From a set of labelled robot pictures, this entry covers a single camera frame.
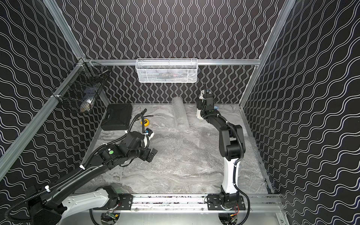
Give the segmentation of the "bubble white cylinder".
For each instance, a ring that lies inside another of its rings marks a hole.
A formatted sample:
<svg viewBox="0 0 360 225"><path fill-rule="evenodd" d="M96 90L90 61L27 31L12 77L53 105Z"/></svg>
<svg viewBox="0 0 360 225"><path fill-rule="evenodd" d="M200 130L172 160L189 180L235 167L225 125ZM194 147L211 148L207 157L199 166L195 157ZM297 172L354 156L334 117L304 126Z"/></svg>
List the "bubble white cylinder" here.
<svg viewBox="0 0 360 225"><path fill-rule="evenodd" d="M197 109L197 112L196 112L197 119L203 120L203 116L204 116L203 110Z"/></svg>

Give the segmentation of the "clear bubble wrap roll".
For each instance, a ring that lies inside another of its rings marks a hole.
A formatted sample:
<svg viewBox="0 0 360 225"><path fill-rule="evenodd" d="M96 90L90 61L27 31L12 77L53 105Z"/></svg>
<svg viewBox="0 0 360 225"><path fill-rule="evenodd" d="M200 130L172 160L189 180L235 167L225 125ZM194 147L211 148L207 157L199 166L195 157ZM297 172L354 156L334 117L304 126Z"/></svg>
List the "clear bubble wrap roll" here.
<svg viewBox="0 0 360 225"><path fill-rule="evenodd" d="M182 130L189 129L188 118L182 98L174 97L171 104L175 127Z"/></svg>

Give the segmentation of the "clear bubble wrap sheet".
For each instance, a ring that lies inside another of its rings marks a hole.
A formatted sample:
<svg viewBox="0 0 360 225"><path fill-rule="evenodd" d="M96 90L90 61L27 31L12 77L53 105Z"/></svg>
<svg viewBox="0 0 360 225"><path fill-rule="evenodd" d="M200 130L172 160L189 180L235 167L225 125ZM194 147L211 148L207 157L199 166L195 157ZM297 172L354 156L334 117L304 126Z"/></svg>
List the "clear bubble wrap sheet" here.
<svg viewBox="0 0 360 225"><path fill-rule="evenodd" d="M261 181L262 175L258 166L258 161L255 155L253 145L248 136L245 136L245 147L246 152L243 160L238 164L239 175L238 184L239 186L249 186L253 182Z"/></svg>
<svg viewBox="0 0 360 225"><path fill-rule="evenodd" d="M216 132L158 133L150 146L158 150L151 163L142 162L145 171L176 176L224 173L224 159Z"/></svg>

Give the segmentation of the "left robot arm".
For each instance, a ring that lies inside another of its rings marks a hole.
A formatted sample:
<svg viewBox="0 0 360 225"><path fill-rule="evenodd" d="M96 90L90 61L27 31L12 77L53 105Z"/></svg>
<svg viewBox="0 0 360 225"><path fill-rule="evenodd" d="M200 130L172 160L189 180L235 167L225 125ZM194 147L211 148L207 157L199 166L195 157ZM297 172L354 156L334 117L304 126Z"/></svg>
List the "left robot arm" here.
<svg viewBox="0 0 360 225"><path fill-rule="evenodd" d="M131 163L135 158L152 162L158 152L149 147L153 136L154 132L148 128L142 133L128 131L115 141L99 146L78 169L46 186L29 188L24 200L5 211L5 219L31 225L57 224L69 209L64 200L90 180L117 166L124 167L126 161Z"/></svg>

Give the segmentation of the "yellow tape measure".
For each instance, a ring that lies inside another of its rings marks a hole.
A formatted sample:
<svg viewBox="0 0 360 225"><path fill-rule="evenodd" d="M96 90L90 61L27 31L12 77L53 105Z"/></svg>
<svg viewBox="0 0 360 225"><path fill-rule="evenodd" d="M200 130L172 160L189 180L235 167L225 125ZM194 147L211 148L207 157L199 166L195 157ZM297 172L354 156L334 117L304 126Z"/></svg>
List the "yellow tape measure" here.
<svg viewBox="0 0 360 225"><path fill-rule="evenodd" d="M142 125L144 125L145 127L147 127L150 122L149 122L148 119L144 119L144 120L141 120L140 123L141 123Z"/></svg>

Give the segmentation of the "black plastic tool case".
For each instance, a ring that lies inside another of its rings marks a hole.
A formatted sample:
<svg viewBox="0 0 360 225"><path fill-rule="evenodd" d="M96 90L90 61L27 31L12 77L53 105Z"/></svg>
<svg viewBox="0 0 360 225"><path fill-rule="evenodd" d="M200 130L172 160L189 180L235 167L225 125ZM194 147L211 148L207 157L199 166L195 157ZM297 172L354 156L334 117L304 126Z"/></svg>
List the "black plastic tool case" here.
<svg viewBox="0 0 360 225"><path fill-rule="evenodd" d="M129 103L109 104L101 122L104 131L127 130L130 126L133 107Z"/></svg>

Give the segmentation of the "black utility knife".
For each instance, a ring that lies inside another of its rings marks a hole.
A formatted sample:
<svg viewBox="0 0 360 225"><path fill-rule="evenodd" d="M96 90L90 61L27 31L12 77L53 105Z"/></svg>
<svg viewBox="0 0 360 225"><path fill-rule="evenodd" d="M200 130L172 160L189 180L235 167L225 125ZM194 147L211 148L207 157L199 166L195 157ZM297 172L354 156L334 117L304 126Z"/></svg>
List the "black utility knife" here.
<svg viewBox="0 0 360 225"><path fill-rule="evenodd" d="M142 111L140 112L140 114L142 115L142 117L141 117L141 116L138 116L138 117L135 118L135 120L138 121L138 120L142 120L142 118L148 119L148 118L150 118L150 117L153 117L153 115L145 115L146 112L147 112L147 109L145 108L144 110L142 110Z"/></svg>

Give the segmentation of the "white roll in black basket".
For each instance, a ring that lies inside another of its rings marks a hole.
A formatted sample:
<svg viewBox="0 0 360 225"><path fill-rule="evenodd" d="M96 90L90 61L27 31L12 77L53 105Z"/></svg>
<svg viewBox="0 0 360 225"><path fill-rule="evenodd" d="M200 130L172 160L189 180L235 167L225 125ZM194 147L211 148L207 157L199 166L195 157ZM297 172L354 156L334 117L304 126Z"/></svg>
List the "white roll in black basket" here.
<svg viewBox="0 0 360 225"><path fill-rule="evenodd" d="M95 94L86 94L82 100L80 105L80 112L81 113L88 113L92 110L94 106L94 100L96 98Z"/></svg>

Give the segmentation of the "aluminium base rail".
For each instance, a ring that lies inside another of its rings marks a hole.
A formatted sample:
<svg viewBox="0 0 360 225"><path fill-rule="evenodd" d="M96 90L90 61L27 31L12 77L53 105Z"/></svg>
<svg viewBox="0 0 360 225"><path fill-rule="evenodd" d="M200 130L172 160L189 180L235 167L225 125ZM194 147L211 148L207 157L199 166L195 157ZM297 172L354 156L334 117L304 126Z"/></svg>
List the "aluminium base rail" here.
<svg viewBox="0 0 360 225"><path fill-rule="evenodd" d="M88 194L67 197L62 205L67 208L63 216L94 211L116 213L246 213L281 212L281 200L278 195L249 195L240 197L236 203L222 205L219 194L120 194L127 200L132 198L130 209L109 210L105 205L109 201L104 190Z"/></svg>

